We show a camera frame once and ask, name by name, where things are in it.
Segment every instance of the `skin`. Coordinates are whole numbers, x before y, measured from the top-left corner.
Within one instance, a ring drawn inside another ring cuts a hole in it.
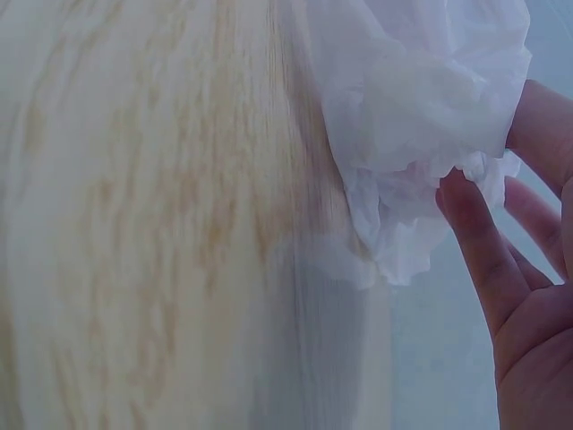
[[[501,430],[573,428],[573,101],[527,82],[508,138],[560,198],[516,179],[506,209],[561,275],[553,283],[498,231],[477,187],[453,171],[436,200],[452,226],[492,336]]]

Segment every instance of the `wood grain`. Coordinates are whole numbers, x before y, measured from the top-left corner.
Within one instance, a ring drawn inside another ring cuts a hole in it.
[[[21,0],[0,31],[40,12],[0,81],[4,427],[389,428],[304,4]]]

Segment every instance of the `finger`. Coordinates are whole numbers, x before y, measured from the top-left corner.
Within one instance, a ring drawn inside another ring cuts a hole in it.
[[[573,273],[573,180],[563,186],[561,199],[561,234],[567,273]]]
[[[545,276],[539,269],[537,269],[532,263],[525,258],[525,256],[518,251],[518,249],[513,246],[513,244],[506,238],[503,238],[506,247],[509,249],[511,256],[515,260],[521,274],[527,282],[527,285],[532,291],[537,289],[547,288],[553,283],[547,276]]]
[[[541,197],[513,177],[505,181],[505,207],[527,234],[541,248],[553,269],[566,280],[563,257],[561,216]]]
[[[573,176],[573,101],[527,81],[508,148],[561,197],[562,187]]]
[[[439,205],[456,234],[495,337],[531,291],[477,186],[454,171],[441,181],[439,193]]]

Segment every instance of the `paper towel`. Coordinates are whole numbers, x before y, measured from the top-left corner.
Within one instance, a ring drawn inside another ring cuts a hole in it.
[[[531,60],[523,0],[308,0],[312,62],[355,229],[393,284],[430,269],[453,167],[503,204]]]

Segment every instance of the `wall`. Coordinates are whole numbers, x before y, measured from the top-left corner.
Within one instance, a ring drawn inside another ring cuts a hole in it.
[[[573,4],[529,0],[532,78],[573,96]],[[521,179],[556,208],[559,203],[528,169]],[[540,269],[554,272],[505,213],[500,229]],[[498,428],[489,335],[453,235],[432,270],[393,296],[394,425],[398,430]]]

